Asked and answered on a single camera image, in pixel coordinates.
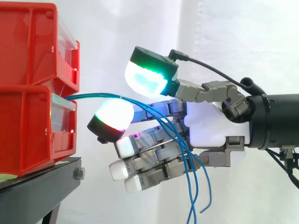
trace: robotic hand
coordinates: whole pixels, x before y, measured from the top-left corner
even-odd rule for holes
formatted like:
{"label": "robotic hand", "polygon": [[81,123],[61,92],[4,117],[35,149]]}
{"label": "robotic hand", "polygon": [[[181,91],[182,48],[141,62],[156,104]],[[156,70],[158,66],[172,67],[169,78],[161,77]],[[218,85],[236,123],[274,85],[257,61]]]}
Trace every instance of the robotic hand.
{"label": "robotic hand", "polygon": [[[176,60],[200,64],[228,81],[198,85],[178,79]],[[266,95],[249,78],[239,83],[175,50],[164,57],[136,47],[126,80],[143,95],[175,98],[151,106],[174,117],[177,133],[191,150],[206,149],[198,156],[205,166],[230,167],[230,152],[244,151],[245,146],[258,148],[267,151],[299,188],[299,181],[292,175],[292,169],[299,168],[298,155],[292,152],[299,145],[299,95]],[[244,96],[237,86],[252,96]],[[134,111],[132,123],[154,119],[142,108],[134,107]],[[185,174],[179,145],[161,126],[121,138],[114,145],[120,160],[109,166],[110,172],[115,181],[125,180],[128,192],[142,191]],[[269,147],[280,148],[280,153]],[[276,156],[285,162],[284,166]],[[199,169],[200,163],[193,162]],[[192,171],[188,158],[187,168]]]}

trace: black sensor cap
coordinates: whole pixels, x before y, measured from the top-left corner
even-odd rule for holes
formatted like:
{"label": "black sensor cap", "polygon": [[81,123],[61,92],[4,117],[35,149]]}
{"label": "black sensor cap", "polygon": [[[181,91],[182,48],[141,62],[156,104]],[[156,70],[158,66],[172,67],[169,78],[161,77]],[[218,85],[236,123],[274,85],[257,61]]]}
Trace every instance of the black sensor cap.
{"label": "black sensor cap", "polygon": [[109,125],[106,125],[95,115],[90,120],[89,124],[87,125],[87,128],[96,136],[98,136],[98,141],[102,144],[106,144],[108,142],[116,142],[125,133],[125,130],[116,130],[110,127]]}

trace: white fingertip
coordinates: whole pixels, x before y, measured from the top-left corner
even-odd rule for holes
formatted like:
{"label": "white fingertip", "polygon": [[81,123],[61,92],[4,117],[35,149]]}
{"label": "white fingertip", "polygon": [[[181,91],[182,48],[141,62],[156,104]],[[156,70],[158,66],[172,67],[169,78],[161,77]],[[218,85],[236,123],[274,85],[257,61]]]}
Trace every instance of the white fingertip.
{"label": "white fingertip", "polygon": [[123,160],[118,160],[110,164],[109,169],[114,181],[127,179],[129,177],[126,164]]}
{"label": "white fingertip", "polygon": [[134,155],[134,148],[129,137],[124,137],[116,142],[117,150],[121,158]]}
{"label": "white fingertip", "polygon": [[129,193],[142,191],[142,187],[141,187],[138,175],[135,175],[129,179],[126,179],[125,186],[126,186],[127,192],[129,192]]}

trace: metal bracket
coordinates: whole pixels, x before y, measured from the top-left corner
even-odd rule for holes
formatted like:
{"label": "metal bracket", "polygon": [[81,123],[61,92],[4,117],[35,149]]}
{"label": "metal bracket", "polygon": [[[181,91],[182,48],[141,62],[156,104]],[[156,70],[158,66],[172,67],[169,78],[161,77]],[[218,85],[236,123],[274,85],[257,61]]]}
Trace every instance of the metal bracket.
{"label": "metal bracket", "polygon": [[234,117],[244,114],[249,105],[245,96],[240,93],[237,86],[229,81],[212,81],[197,85],[178,79],[180,86],[176,97],[187,102],[224,102]]}
{"label": "metal bracket", "polygon": [[230,153],[233,151],[244,151],[243,136],[227,137],[223,147],[206,150],[199,157],[208,157],[211,167],[230,167]]}

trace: black wire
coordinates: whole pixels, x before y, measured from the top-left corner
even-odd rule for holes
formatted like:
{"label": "black wire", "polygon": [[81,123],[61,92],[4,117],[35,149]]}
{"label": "black wire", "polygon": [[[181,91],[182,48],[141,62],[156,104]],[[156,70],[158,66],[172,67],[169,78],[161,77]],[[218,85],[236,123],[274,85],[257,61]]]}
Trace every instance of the black wire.
{"label": "black wire", "polygon": [[273,154],[271,154],[271,153],[269,153],[268,151],[267,151],[267,153],[274,159],[274,161],[286,172],[286,169],[285,169],[285,167],[284,167],[284,165],[279,161],[279,159],[278,158],[276,158],[275,157],[275,155],[273,155]]}
{"label": "black wire", "polygon": [[291,182],[299,189],[299,180],[293,175],[293,174],[288,174]]}
{"label": "black wire", "polygon": [[[286,171],[286,169],[285,169],[285,167],[284,167],[284,165],[278,160],[278,158],[276,158],[275,157],[275,155],[274,154],[272,154],[272,153],[275,153],[275,152],[273,152],[272,150],[270,150],[270,149],[265,149],[265,151],[274,159],[274,161],[285,171],[285,172],[287,172]],[[290,180],[291,180],[291,182],[296,186],[296,188],[298,188],[299,189],[299,180],[293,175],[293,174],[288,174],[288,176],[289,176],[289,178],[290,178]]]}
{"label": "black wire", "polygon": [[193,63],[196,63],[196,64],[199,64],[199,65],[201,65],[201,66],[203,66],[203,67],[205,67],[205,68],[207,68],[207,69],[209,69],[209,70],[211,70],[211,71],[217,73],[218,75],[224,77],[224,78],[227,79],[228,81],[230,81],[230,82],[232,82],[233,84],[235,84],[235,85],[241,87],[241,88],[244,89],[244,90],[245,90],[245,89],[248,89],[247,86],[245,86],[245,85],[243,85],[243,84],[241,84],[241,83],[235,81],[234,79],[232,79],[232,78],[229,77],[228,75],[224,74],[223,72],[217,70],[216,68],[213,68],[212,66],[210,66],[210,65],[208,65],[208,64],[206,64],[206,63],[203,63],[203,62],[201,62],[201,61],[199,61],[199,60],[196,60],[196,59],[194,59],[194,58],[189,58],[188,61],[193,62]]}
{"label": "black wire", "polygon": [[277,156],[278,158],[282,158],[282,156],[279,154],[279,153],[276,153],[276,152],[274,152],[274,151],[272,151],[272,150],[270,150],[270,149],[265,149],[265,151],[266,152],[268,152],[268,153],[271,153],[272,155],[275,155],[275,156]]}

